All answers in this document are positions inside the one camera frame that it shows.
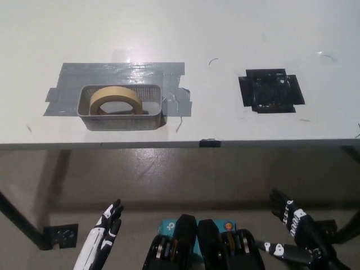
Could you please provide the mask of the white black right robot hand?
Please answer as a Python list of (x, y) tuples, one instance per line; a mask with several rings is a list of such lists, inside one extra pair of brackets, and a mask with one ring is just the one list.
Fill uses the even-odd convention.
[(256, 241), (259, 250), (286, 263), (299, 264), (308, 269), (349, 269), (342, 263), (316, 221), (285, 193), (272, 189), (272, 214), (286, 227), (295, 245)]

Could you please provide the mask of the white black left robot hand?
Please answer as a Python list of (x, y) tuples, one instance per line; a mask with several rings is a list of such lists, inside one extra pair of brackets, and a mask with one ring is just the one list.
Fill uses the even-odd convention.
[(102, 213), (90, 230), (73, 270), (103, 269), (122, 225), (123, 209), (121, 200), (117, 199)]

